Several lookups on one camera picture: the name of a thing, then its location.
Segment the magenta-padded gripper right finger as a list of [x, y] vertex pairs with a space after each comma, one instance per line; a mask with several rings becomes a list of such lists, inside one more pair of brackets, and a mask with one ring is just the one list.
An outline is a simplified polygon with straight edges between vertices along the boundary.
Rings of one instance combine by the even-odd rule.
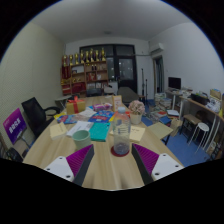
[[135, 143], [132, 144], [132, 155], [145, 185], [183, 169], [167, 153], [157, 154]]

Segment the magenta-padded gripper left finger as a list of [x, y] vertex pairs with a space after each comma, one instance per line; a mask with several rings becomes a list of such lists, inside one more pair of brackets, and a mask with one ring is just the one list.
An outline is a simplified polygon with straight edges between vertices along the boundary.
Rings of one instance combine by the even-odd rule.
[[93, 156], [94, 146], [89, 145], [68, 157], [57, 157], [45, 168], [45, 171], [81, 186]]

